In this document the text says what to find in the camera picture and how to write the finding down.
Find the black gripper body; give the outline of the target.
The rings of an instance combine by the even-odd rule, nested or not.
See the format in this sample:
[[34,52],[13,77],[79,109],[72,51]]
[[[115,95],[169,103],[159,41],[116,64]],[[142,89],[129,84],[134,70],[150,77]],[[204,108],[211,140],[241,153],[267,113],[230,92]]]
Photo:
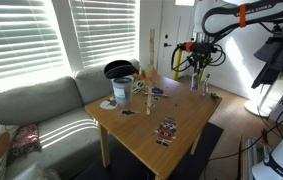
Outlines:
[[187,42],[185,44],[185,51],[190,52],[187,60],[190,65],[200,67],[206,67],[208,61],[211,59],[211,54],[216,52],[213,44],[209,43],[196,43]]

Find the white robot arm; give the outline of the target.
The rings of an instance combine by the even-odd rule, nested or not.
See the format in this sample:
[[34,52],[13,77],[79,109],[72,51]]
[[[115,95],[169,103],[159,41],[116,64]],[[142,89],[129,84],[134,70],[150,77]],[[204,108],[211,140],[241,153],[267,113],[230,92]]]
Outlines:
[[237,28],[283,20],[283,0],[258,0],[236,5],[225,0],[199,0],[194,13],[194,41],[185,50],[199,60],[216,51],[215,45]]

